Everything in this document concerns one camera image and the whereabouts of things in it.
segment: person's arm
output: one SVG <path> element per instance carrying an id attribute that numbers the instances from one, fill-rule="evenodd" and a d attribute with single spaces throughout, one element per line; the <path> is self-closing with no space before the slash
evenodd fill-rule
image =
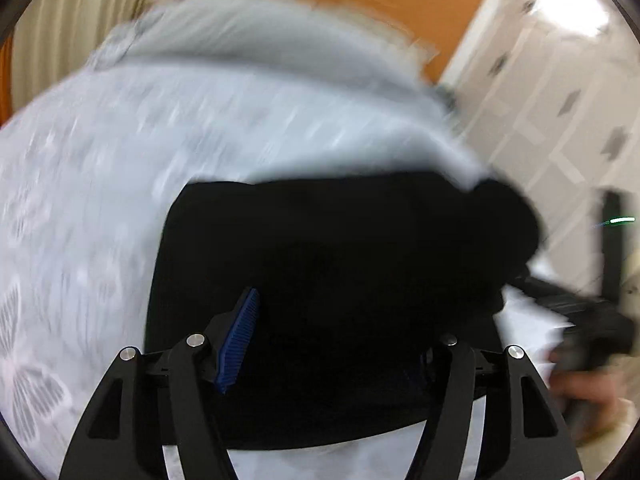
<path id="1" fill-rule="evenodd" d="M 622 375 L 609 370 L 553 372 L 549 389 L 559 402 L 583 399 L 599 406 L 593 424 L 576 443 L 585 477 L 596 479 L 618 454 L 638 420 L 634 404 L 623 398 Z"/>

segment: white bedsheet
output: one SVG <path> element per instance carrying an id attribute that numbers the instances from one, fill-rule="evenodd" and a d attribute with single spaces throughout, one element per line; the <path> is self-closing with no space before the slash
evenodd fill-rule
<path id="1" fill-rule="evenodd" d="M 472 186 L 484 170 L 424 99 L 428 113 L 407 114 L 250 66 L 130 62 L 83 70 L 0 130 L 0 412 L 43 474 L 57 478 L 119 349 L 142 347 L 162 224 L 184 184 L 355 164 L 437 168 Z M 541 323 L 540 334 L 559 325 Z M 534 354 L 545 344 L 528 331 L 513 340 L 524 337 Z M 401 478 L 419 435 L 417 425 L 329 449 L 231 456 L 241 480 Z"/>

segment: black cloth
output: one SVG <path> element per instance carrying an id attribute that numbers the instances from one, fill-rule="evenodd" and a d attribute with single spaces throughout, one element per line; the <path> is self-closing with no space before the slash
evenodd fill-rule
<path id="1" fill-rule="evenodd" d="M 471 192 L 433 172 L 189 184 L 162 234 L 145 350 L 201 332 L 255 286 L 238 382 L 209 406 L 226 446 L 394 430 L 427 417 L 420 356 L 443 332 L 501 349 L 500 289 L 539 238 L 526 200 L 494 180 Z"/>

